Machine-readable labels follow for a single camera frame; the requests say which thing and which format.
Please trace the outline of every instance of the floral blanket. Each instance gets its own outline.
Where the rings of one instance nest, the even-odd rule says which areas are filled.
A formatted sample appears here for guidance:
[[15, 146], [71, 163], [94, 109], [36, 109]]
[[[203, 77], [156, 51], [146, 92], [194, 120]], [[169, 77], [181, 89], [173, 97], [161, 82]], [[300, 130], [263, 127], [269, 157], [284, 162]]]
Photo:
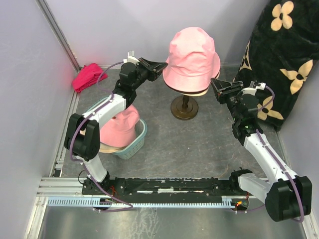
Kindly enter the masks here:
[[[274, 101], [258, 118], [277, 129], [289, 116], [316, 61], [319, 60], [319, 0], [270, 0], [248, 42], [234, 81], [248, 87], [264, 82], [275, 92]], [[258, 91], [260, 108], [271, 99]]]

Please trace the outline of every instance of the pink bucket hat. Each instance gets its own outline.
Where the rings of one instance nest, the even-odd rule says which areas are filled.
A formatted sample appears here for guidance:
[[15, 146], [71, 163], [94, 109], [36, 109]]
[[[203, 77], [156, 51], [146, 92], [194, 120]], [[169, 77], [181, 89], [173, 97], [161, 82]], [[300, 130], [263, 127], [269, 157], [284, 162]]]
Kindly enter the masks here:
[[110, 119], [100, 130], [100, 141], [112, 147], [128, 146], [136, 139], [135, 125], [140, 120], [137, 109], [131, 105]]
[[166, 62], [165, 83], [183, 92], [206, 90], [220, 70], [214, 39], [199, 27], [188, 27], [175, 35]]

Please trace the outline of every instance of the red cloth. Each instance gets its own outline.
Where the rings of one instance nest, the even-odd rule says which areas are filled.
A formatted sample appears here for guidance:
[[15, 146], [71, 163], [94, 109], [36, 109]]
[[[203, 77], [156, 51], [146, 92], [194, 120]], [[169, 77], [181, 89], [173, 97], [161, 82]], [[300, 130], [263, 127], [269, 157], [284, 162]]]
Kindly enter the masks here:
[[[99, 67], [96, 63], [91, 63], [88, 66], [84, 66], [80, 70], [79, 74], [72, 81], [74, 91], [81, 92], [85, 88], [95, 84], [102, 72], [102, 68]], [[101, 76], [100, 81], [107, 77], [108, 75], [106, 73], [103, 74], [103, 76]]]

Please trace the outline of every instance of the gray wall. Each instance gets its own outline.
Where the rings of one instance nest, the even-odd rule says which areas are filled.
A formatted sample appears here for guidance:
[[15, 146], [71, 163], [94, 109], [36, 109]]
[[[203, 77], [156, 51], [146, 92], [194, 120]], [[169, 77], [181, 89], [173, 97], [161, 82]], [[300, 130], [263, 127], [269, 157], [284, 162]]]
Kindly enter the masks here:
[[74, 70], [34, 0], [0, 9], [0, 238], [23, 238], [69, 107]]
[[189, 26], [215, 39], [221, 61], [238, 64], [268, 0], [46, 0], [80, 65], [111, 65], [129, 50], [165, 61]]
[[319, 65], [317, 64], [284, 124], [282, 138], [292, 168], [313, 183], [313, 211], [319, 222]]

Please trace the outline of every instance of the cable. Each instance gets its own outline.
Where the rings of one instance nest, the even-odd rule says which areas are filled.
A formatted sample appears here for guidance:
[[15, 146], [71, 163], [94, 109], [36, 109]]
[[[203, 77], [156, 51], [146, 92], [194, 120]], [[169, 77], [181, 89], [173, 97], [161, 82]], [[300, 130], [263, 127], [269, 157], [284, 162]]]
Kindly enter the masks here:
[[83, 173], [84, 171], [85, 171], [85, 170], [82, 170], [82, 171], [79, 173], [79, 176], [78, 176], [78, 181], [79, 181], [79, 183], [82, 184], [82, 185], [84, 185], [84, 183], [81, 183], [81, 182], [80, 182], [80, 175], [81, 175], [81, 173]]
[[300, 219], [299, 220], [293, 219], [293, 220], [296, 221], [296, 222], [302, 223], [304, 221], [304, 218], [305, 218], [305, 213], [304, 213], [303, 204], [301, 202], [301, 198], [300, 198], [298, 189], [297, 189], [297, 187], [295, 185], [295, 182], [293, 181], [293, 179], [290, 176], [290, 174], [288, 172], [286, 172], [285, 167], [280, 162], [280, 160], [276, 157], [276, 155], [273, 153], [273, 151], [266, 145], [266, 143], [263, 140], [263, 138], [261, 137], [261, 134], [259, 133], [258, 129], [256, 130], [256, 133], [257, 133], [257, 136], [259, 137], [261, 143], [263, 144], [263, 146], [267, 149], [267, 151], [270, 153], [272, 158], [277, 162], [277, 164], [280, 166], [280, 168], [285, 172], [286, 176], [288, 177], [288, 179], [289, 179], [289, 181], [290, 181], [290, 183], [291, 183], [291, 185], [292, 185], [292, 187], [294, 189], [294, 192], [295, 192], [295, 195], [296, 195], [296, 198], [297, 198], [297, 201], [298, 201], [299, 210], [300, 210]]
[[272, 98], [270, 99], [269, 102], [267, 102], [264, 106], [261, 106], [261, 108], [258, 110], [259, 111], [262, 111], [264, 108], [266, 108], [272, 101], [274, 101], [275, 99], [275, 93], [274, 91], [269, 87], [269, 86], [266, 86], [266, 89], [270, 91], [271, 95], [272, 95]]
[[[99, 87], [99, 80], [101, 79], [102, 75], [107, 71], [109, 70], [111, 67], [115, 66], [115, 65], [118, 65], [118, 64], [121, 64], [121, 62], [118, 62], [116, 64], [113, 64], [111, 66], [109, 66], [108, 68], [106, 68], [99, 76], [98, 80], [97, 80], [97, 86]], [[75, 138], [76, 136], [78, 135], [78, 133], [80, 132], [80, 129], [82, 128], [82, 126], [85, 124], [85, 122], [93, 116], [94, 113], [98, 112], [100, 109], [102, 109], [104, 106], [106, 106], [107, 104], [109, 104], [113, 98], [114, 98], [114, 94], [112, 91], [109, 91], [107, 89], [104, 89], [104, 88], [101, 88], [99, 87], [101, 90], [103, 91], [106, 91], [106, 92], [109, 92], [111, 94], [111, 97], [108, 101], [106, 101], [104, 104], [100, 105], [98, 108], [96, 108], [95, 112], [93, 113], [90, 113], [86, 118], [84, 118], [84, 120], [79, 124], [79, 126], [76, 128], [75, 132], [74, 132], [74, 135], [72, 137], [72, 140], [71, 140], [71, 144], [70, 144], [70, 149], [69, 149], [69, 152], [70, 152], [70, 159], [73, 161], [73, 162], [80, 162], [81, 164], [83, 164], [82, 160], [80, 159], [74, 159], [73, 156], [72, 156], [72, 151], [73, 151], [73, 145], [74, 145], [74, 141], [75, 141]], [[83, 164], [83, 167], [84, 167], [84, 170], [85, 172], [87, 173], [88, 175], [88, 178], [90, 178], [94, 184], [101, 190], [101, 192], [103, 192], [106, 196], [109, 196], [111, 199], [115, 200], [116, 202], [119, 202], [119, 203], [123, 203], [127, 206], [129, 206], [128, 208], [120, 208], [120, 209], [113, 209], [113, 210], [107, 210], [107, 211], [101, 211], [101, 210], [96, 210], [96, 209], [93, 209], [94, 211], [98, 211], [98, 212], [106, 212], [106, 213], [110, 213], [110, 212], [121, 212], [121, 211], [127, 211], [127, 210], [130, 210], [133, 208], [133, 205], [132, 204], [129, 204], [129, 203], [126, 203], [116, 197], [113, 197], [111, 194], [109, 194], [108, 192], [106, 192], [101, 186], [100, 184], [95, 180], [95, 178], [90, 174], [89, 170], [87, 169], [87, 167], [85, 166], [85, 164]]]

